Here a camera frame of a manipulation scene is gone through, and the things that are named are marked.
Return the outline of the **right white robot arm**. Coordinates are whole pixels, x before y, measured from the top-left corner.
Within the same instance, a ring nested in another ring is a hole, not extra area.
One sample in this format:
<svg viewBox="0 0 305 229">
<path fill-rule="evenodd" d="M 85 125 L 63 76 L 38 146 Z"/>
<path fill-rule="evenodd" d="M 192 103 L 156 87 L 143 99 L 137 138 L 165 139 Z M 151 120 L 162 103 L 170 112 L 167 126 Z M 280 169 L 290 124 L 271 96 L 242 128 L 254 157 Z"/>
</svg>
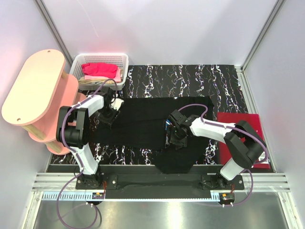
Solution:
<svg viewBox="0 0 305 229">
<path fill-rule="evenodd" d="M 226 144 L 231 159 L 216 177 L 216 183 L 222 189 L 229 188 L 238 174 L 259 163 L 262 154 L 265 154 L 263 161 L 268 158 L 264 140 L 247 121 L 221 123 L 204 119 L 203 116 L 186 117 L 179 110 L 174 110 L 168 119 L 172 125 L 169 142 L 177 149 L 187 146 L 189 136 L 206 137 Z"/>
</svg>

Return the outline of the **black t-shirt with daisy print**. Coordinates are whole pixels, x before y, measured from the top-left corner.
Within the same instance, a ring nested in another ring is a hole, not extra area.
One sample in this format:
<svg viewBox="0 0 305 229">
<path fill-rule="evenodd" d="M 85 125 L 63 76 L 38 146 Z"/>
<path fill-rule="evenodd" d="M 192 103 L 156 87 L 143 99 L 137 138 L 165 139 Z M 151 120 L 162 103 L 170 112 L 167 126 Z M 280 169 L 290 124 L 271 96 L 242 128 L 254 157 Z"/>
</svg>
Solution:
<svg viewBox="0 0 305 229">
<path fill-rule="evenodd" d="M 213 118 L 210 97 L 128 98 L 111 126 L 95 121 L 90 148 L 98 162 L 106 165 L 155 165 L 162 173 L 188 173 L 203 158 L 210 140 L 191 136 L 187 146 L 175 149 L 166 145 L 166 119 L 182 109 L 186 117 L 201 115 Z"/>
</svg>

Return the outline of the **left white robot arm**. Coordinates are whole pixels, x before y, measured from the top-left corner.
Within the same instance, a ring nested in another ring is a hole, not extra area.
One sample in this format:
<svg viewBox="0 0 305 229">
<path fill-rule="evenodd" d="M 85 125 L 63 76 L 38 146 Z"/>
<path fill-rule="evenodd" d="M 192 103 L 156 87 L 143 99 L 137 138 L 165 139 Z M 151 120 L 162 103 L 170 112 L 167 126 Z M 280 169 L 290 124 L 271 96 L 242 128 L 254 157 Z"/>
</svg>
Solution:
<svg viewBox="0 0 305 229">
<path fill-rule="evenodd" d="M 100 114 L 100 121 L 111 126 L 123 100 L 109 87 L 97 94 L 89 95 L 83 101 L 59 109 L 56 140 L 68 148 L 77 161 L 80 174 L 77 183 L 88 188 L 97 189 L 105 184 L 102 172 L 94 159 L 89 146 L 90 117 Z"/>
</svg>

